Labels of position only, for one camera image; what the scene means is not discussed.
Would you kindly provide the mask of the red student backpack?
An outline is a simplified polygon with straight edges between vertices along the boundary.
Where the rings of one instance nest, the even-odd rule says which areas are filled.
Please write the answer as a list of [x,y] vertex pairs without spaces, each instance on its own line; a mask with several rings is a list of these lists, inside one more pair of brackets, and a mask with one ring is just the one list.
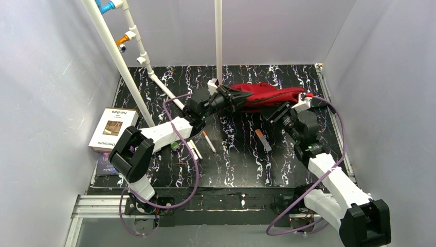
[[230,86],[233,90],[252,93],[245,101],[239,112],[255,113],[261,109],[277,107],[283,103],[289,103],[292,108],[295,108],[299,103],[302,103],[301,94],[306,94],[307,97],[315,96],[309,93],[302,87],[288,87],[277,89],[268,83],[240,83]]

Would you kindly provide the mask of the white Decorate book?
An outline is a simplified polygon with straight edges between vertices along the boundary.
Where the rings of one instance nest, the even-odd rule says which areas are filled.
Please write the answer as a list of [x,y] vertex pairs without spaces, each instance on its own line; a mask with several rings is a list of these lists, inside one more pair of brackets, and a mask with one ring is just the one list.
[[105,108],[88,147],[96,152],[111,152],[127,127],[138,120],[133,109]]

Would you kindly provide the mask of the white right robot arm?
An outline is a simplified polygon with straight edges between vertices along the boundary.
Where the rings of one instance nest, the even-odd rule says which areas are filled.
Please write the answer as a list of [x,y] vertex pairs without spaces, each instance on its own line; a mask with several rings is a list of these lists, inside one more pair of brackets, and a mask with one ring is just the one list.
[[390,209],[382,200],[374,200],[363,192],[339,167],[343,157],[335,162],[318,139],[317,116],[309,110],[284,103],[263,112],[267,121],[280,125],[295,141],[298,160],[318,181],[268,226],[268,234],[275,223],[299,202],[316,212],[339,233],[344,246],[383,246],[391,243]]

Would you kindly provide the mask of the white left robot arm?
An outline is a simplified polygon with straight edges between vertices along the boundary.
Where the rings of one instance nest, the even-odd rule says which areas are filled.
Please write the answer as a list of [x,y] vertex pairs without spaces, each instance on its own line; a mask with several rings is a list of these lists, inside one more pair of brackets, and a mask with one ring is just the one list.
[[108,160],[127,182],[127,190],[135,200],[145,206],[161,209],[173,209],[188,202],[172,205],[158,205],[155,190],[146,173],[153,154],[175,141],[186,144],[186,140],[200,133],[205,126],[205,119],[210,115],[239,110],[252,95],[252,92],[220,86],[211,94],[208,89],[199,89],[186,94],[187,102],[181,117],[145,129],[135,126],[127,127],[112,149]]

